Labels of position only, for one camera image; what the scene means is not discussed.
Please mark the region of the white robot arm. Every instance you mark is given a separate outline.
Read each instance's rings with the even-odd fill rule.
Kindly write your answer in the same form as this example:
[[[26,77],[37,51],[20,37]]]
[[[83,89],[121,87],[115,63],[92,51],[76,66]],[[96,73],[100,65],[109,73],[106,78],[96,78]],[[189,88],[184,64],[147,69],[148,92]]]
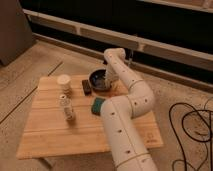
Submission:
[[[153,109],[155,97],[150,86],[124,64],[125,50],[104,51],[109,74],[117,74],[128,89],[127,95],[114,96],[101,106],[101,119],[117,171],[158,171],[132,119]]]

